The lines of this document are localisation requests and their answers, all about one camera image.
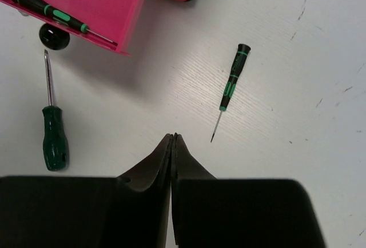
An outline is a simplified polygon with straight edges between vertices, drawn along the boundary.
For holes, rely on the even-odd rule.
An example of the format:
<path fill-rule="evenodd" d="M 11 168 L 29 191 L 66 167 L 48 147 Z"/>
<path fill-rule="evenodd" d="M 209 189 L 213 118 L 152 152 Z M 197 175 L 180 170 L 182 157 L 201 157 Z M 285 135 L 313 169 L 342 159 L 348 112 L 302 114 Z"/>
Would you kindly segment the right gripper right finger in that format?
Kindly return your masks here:
<path fill-rule="evenodd" d="M 217 179 L 172 146 L 172 221 L 179 247 L 325 247 L 312 202 L 292 179 Z"/>

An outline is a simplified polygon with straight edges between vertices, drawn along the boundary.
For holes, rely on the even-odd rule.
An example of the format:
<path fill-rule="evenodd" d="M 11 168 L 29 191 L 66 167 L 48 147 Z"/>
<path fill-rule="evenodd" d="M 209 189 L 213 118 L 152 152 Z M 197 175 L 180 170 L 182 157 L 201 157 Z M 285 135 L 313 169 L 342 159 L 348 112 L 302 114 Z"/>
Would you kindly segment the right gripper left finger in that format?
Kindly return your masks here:
<path fill-rule="evenodd" d="M 117 177 L 1 178 L 1 246 L 164 247 L 172 145 Z"/>

